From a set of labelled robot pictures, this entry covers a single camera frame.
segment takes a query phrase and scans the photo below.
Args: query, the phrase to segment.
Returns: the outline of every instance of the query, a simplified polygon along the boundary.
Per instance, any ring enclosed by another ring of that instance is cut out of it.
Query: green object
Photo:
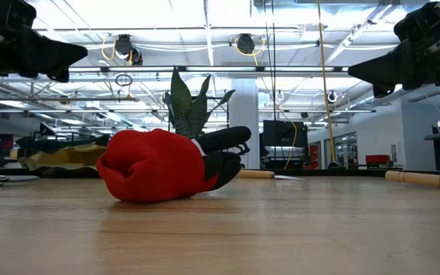
[[[171,79],[170,99],[169,95],[165,95],[165,101],[167,104],[168,102],[171,104],[174,128],[177,134],[181,134],[187,138],[197,138],[213,110],[228,102],[235,92],[235,90],[226,92],[222,100],[208,112],[206,93],[208,92],[210,77],[211,75],[205,79],[198,96],[195,101],[193,101],[188,86],[181,79],[177,68],[174,67],[173,78]]]

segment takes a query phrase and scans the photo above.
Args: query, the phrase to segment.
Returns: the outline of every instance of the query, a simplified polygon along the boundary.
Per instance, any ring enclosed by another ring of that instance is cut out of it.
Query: red object
[[[388,155],[367,155],[366,163],[387,163],[390,161],[390,156]]]
[[[119,131],[96,163],[109,192],[126,202],[163,202],[209,191],[205,165],[186,137],[156,129]]]

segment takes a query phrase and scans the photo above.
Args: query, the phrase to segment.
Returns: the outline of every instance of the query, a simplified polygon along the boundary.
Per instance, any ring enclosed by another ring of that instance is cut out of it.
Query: ceiling beam
[[[208,0],[203,0],[203,9],[205,10],[206,46],[208,47],[208,59],[210,62],[210,66],[214,66],[212,33],[210,31],[210,23],[209,23]]]

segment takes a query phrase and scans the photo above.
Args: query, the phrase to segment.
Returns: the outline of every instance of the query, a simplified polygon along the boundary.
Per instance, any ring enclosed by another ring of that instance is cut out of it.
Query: wooden dowel
[[[435,174],[388,171],[385,174],[385,178],[401,183],[415,183],[440,187],[440,175]]]
[[[237,178],[239,178],[239,179],[273,179],[274,172],[242,169],[237,174]]]

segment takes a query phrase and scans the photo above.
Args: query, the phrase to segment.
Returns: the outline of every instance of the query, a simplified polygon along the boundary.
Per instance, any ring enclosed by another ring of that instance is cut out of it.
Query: red stuffed toy
[[[231,134],[236,131],[237,137]],[[150,132],[119,131],[108,143],[96,167],[109,192],[126,202],[163,202],[194,196],[227,184],[241,169],[237,154],[218,152],[230,144],[218,138],[251,137],[248,128],[224,134],[206,134],[192,141],[179,134],[156,129]]]

